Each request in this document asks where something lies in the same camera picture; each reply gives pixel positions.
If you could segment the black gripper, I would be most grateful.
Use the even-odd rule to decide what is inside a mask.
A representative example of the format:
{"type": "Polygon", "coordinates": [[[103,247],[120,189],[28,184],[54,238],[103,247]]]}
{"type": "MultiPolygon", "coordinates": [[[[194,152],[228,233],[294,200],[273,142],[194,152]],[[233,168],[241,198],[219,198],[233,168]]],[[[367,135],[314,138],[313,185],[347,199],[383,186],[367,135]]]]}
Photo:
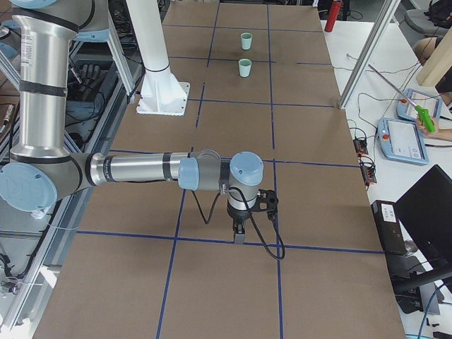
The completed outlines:
{"type": "Polygon", "coordinates": [[[251,217],[251,213],[247,210],[238,210],[229,203],[227,204],[227,213],[233,220],[234,243],[243,244],[246,237],[244,225],[251,217]]]}

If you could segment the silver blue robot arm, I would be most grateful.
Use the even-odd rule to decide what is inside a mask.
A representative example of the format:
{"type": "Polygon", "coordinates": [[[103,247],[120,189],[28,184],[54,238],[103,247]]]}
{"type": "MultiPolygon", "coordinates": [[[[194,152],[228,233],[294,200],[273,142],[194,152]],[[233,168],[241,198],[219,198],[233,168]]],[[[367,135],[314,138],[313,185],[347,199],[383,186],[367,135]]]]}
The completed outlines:
{"type": "Polygon", "coordinates": [[[263,162],[251,152],[226,160],[215,151],[106,156],[64,148],[69,45],[77,35],[109,36],[106,1],[14,1],[21,29],[20,136],[1,170],[1,197],[34,211],[110,182],[177,182],[186,190],[227,195],[234,242],[244,241],[263,192],[263,162]]]}

